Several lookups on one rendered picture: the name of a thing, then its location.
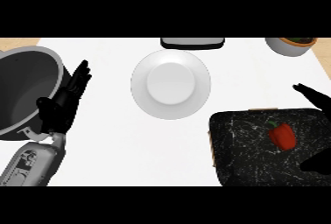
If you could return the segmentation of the black speckled tray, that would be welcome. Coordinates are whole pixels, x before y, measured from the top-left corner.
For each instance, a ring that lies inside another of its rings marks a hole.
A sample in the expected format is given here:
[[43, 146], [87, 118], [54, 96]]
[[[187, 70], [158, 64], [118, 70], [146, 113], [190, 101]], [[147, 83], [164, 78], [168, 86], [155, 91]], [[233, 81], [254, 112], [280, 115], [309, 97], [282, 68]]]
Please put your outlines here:
[[[295, 147], [280, 150], [269, 130], [286, 123]], [[331, 186], [331, 175], [300, 164], [331, 148], [331, 122], [314, 108], [217, 112], [210, 118], [215, 173], [223, 186]]]

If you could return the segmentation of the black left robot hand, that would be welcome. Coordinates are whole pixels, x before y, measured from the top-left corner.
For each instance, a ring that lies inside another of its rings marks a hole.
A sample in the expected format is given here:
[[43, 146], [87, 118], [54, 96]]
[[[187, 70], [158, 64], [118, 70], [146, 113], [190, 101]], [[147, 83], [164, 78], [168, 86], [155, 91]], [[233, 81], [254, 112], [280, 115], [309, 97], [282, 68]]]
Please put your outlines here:
[[91, 78], [88, 72], [88, 62], [82, 60], [68, 84], [56, 91], [53, 98], [40, 97], [35, 100], [38, 117], [43, 121], [41, 133], [68, 133], [77, 115], [78, 101]]

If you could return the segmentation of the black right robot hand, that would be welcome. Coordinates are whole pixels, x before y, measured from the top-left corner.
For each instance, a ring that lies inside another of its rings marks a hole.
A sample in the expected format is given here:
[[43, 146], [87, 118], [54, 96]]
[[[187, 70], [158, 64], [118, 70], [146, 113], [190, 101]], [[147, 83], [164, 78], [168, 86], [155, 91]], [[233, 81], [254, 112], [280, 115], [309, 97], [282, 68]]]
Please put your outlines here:
[[[331, 97], [314, 91], [301, 83], [292, 85], [292, 88], [322, 110], [322, 113], [331, 122]], [[331, 175], [331, 147], [325, 148], [300, 164], [300, 169], [303, 172], [317, 172], [322, 175]]]

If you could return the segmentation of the grey metal pot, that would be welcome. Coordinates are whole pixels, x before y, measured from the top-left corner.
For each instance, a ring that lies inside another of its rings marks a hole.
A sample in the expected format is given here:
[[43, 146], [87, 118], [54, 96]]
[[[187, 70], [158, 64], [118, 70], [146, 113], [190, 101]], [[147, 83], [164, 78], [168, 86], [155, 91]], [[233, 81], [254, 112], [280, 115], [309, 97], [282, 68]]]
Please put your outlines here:
[[43, 46], [0, 51], [0, 140], [22, 141], [29, 127], [38, 134], [37, 99], [51, 98], [71, 75], [56, 52]]

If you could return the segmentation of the red bell pepper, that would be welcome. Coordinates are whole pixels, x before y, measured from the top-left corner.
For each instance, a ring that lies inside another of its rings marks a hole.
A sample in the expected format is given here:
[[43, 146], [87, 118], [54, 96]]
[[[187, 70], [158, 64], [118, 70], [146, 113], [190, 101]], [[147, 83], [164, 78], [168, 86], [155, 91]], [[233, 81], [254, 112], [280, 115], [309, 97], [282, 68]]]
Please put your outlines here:
[[282, 151], [289, 151], [295, 147], [295, 133], [291, 126], [285, 122], [276, 124], [273, 121], [269, 121], [267, 123], [273, 125], [267, 132], [273, 145]]

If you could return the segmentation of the black and grey appliance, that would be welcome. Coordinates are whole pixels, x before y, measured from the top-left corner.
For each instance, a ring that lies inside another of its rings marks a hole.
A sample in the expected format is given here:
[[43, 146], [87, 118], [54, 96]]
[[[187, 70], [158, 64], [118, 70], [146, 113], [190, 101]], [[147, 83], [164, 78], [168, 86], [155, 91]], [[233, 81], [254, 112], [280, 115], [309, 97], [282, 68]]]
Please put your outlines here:
[[223, 47], [224, 38], [161, 38], [159, 44], [167, 49], [210, 50]]

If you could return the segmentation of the white plant pot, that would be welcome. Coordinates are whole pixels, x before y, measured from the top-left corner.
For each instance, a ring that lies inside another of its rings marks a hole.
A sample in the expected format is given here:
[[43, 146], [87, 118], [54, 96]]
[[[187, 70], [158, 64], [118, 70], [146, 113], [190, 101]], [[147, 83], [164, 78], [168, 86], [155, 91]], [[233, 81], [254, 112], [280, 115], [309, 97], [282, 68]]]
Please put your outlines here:
[[316, 43], [316, 38], [266, 38], [270, 49], [288, 57], [301, 56]]

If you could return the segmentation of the white round plate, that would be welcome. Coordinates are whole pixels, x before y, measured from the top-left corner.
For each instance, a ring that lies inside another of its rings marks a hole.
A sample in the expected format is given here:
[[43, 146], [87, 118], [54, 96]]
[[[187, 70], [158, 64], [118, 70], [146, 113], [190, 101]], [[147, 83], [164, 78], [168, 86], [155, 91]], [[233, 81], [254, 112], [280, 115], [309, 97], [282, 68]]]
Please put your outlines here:
[[176, 120], [202, 107], [211, 92], [211, 76], [198, 57], [180, 50], [159, 50], [139, 62], [130, 92], [139, 108], [153, 117]]

